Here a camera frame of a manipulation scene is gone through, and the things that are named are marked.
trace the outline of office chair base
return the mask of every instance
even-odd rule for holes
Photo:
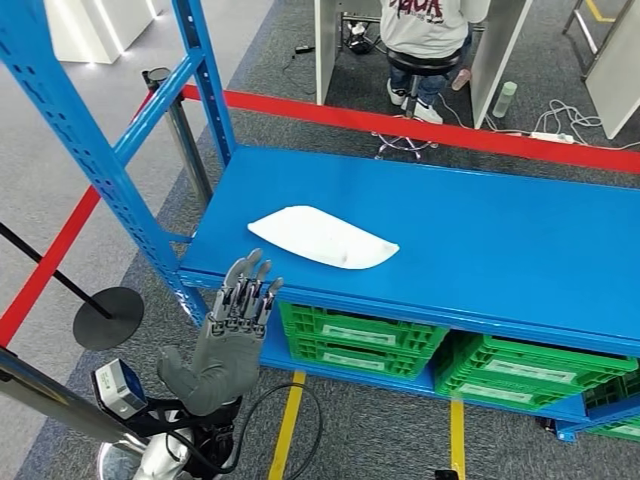
[[[395,115],[395,118],[405,118],[404,115]],[[419,122],[423,122],[420,118],[414,118],[414,120],[417,120]],[[387,148],[392,148],[393,150],[399,150],[402,152],[412,152],[416,156],[416,160],[420,160],[422,155],[420,152],[424,150],[426,147],[431,148],[438,148],[437,143],[432,142],[423,142],[423,143],[416,143],[414,140],[409,137],[389,137],[386,135],[383,135],[381,133],[371,132],[371,135],[374,137],[378,137],[382,141],[382,145],[378,149],[377,155],[374,158],[377,160],[382,160],[382,154],[384,153]]]

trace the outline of blue metal shelf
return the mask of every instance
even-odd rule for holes
[[[433,391],[432,368],[427,367],[415,380],[404,380],[391,376],[384,376],[375,373],[366,373],[359,370],[349,370],[346,368],[328,368],[322,365],[301,362],[294,360],[289,354],[287,338],[282,328],[280,313],[274,309],[269,320],[266,338],[265,339],[263,353],[260,357],[263,365],[275,368],[284,368],[286,370],[303,370],[310,375],[318,375],[321,377],[334,378],[345,382],[355,382],[372,387],[389,388],[401,392],[411,393],[415,395],[426,395],[429,397],[447,399],[449,397],[440,395]],[[537,412],[528,410],[519,410],[515,408],[505,408],[491,403],[476,402],[465,400],[465,403],[479,405],[487,408],[500,408],[515,413],[524,413],[526,415],[535,415],[542,417],[565,420],[567,422],[585,422],[589,418],[585,414],[584,402],[582,395],[576,395],[557,402]]]
[[[400,251],[340,270],[247,229],[307,204]],[[238,147],[180,275],[215,287],[259,246],[293,302],[640,357],[639,214],[638,190]]]
[[[208,306],[195,287],[215,288],[236,258],[260,246],[285,278],[283,300],[640,357],[640,191],[238,146],[202,5],[173,5],[186,57],[113,148],[55,59],[42,0],[0,2],[0,58],[196,325]],[[192,75],[227,168],[179,260],[171,245],[178,237],[158,224],[125,166]],[[376,268],[343,271],[247,230],[296,204],[401,249]],[[277,315],[270,323],[266,365],[435,395],[429,369],[403,382],[294,362]],[[571,436],[638,415],[638,403],[587,418],[578,396],[538,414],[564,421],[559,433]]]

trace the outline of blue shelf surface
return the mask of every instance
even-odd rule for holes
[[[367,270],[293,255],[247,224],[312,205],[400,245]],[[214,288],[255,247],[283,299],[640,357],[640,191],[238,147],[181,262]]]
[[[360,370],[349,370],[346,368],[331,368],[320,364],[302,362],[291,358],[287,338],[282,328],[280,313],[274,309],[269,320],[267,334],[263,347],[260,363],[268,367],[283,368],[285,370],[303,370],[309,375],[318,375],[321,377],[334,378],[345,382],[361,383],[373,387],[388,388],[407,392],[416,395],[426,395],[430,397],[447,399],[448,397],[440,395],[433,391],[432,366],[428,366],[415,380],[404,380],[392,376],[383,376],[375,373],[367,373]],[[465,403],[479,405],[487,408],[498,408],[509,410],[516,413],[525,413],[527,415],[535,415],[567,422],[586,422],[588,418],[585,414],[584,402],[582,395],[561,400],[553,405],[546,407],[537,412],[528,410],[519,410],[506,408],[502,405],[493,405],[491,403],[467,401]]]

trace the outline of red barrier tape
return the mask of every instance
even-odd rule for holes
[[[136,117],[152,97],[149,92],[136,111]],[[100,197],[94,188],[89,187],[78,202],[78,205],[66,220],[62,230],[45,253],[42,260],[26,280],[24,286],[16,295],[13,302],[0,318],[0,345],[6,347],[15,335],[22,322],[29,314],[36,300],[42,293],[49,279],[62,262],[66,252],[78,237],[80,230],[87,223],[89,216]]]
[[[183,95],[193,100],[200,99],[198,89],[193,85],[186,86]],[[416,140],[531,160],[640,173],[640,153],[631,151],[548,142],[454,125],[424,124],[378,113],[328,107],[254,93],[225,91],[224,98],[229,107],[334,127],[363,132],[374,130],[392,136],[407,136]]]

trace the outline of black round base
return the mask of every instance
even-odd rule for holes
[[[142,297],[131,288],[107,288],[91,298],[112,318],[104,318],[88,303],[80,307],[73,320],[73,336],[87,350],[117,347],[135,333],[144,315]]]

